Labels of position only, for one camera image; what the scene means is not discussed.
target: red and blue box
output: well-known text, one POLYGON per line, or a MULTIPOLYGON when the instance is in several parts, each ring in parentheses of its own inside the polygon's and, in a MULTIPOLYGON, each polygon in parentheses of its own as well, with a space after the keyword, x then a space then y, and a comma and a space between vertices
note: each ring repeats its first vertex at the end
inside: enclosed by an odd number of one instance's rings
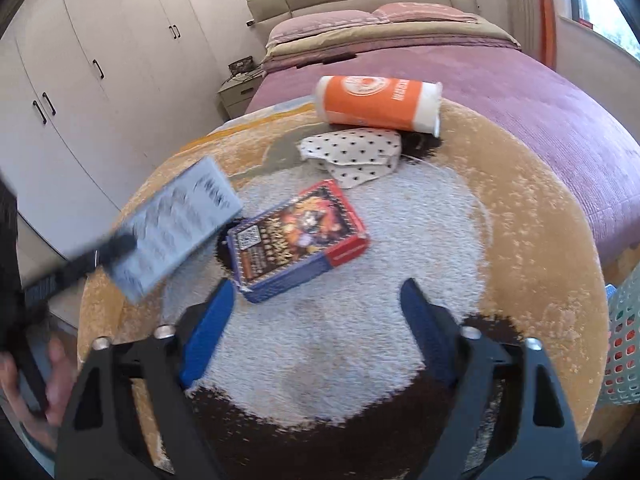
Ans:
POLYGON ((239 290, 260 303, 360 256, 369 235, 335 180, 229 230, 239 290))

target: window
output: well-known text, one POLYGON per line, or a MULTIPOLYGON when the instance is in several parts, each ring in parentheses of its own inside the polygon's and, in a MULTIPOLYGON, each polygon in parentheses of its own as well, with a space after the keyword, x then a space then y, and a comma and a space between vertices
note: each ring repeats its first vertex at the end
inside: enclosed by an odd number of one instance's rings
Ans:
POLYGON ((593 30, 624 48, 640 61, 640 43, 614 0, 577 0, 580 17, 593 30))

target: purple bedspread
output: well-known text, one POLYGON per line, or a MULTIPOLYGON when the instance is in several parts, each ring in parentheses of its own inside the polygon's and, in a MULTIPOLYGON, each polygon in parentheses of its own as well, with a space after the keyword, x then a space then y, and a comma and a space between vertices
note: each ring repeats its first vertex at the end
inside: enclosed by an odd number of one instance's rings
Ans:
POLYGON ((522 54, 488 46, 412 46, 269 74, 247 113, 313 93, 323 75, 441 81, 471 108, 536 152, 584 210, 602 263, 640 241, 640 146, 604 108, 522 54))

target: qr code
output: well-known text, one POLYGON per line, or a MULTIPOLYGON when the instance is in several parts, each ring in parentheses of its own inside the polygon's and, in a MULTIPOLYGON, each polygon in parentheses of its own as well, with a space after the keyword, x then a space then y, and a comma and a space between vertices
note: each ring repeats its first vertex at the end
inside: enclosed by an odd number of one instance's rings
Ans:
POLYGON ((260 238, 260 231, 258 231, 257 225, 252 225, 244 231, 238 233, 238 246, 241 251, 253 247, 255 244, 259 244, 262 241, 260 238))

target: white wardrobe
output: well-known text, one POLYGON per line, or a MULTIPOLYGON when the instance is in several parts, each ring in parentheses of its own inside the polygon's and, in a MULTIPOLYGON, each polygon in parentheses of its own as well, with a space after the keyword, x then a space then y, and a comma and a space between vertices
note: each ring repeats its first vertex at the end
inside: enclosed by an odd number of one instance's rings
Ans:
POLYGON ((0 171, 71 256, 154 168, 223 120, 189 0, 25 0, 0 40, 0 171))

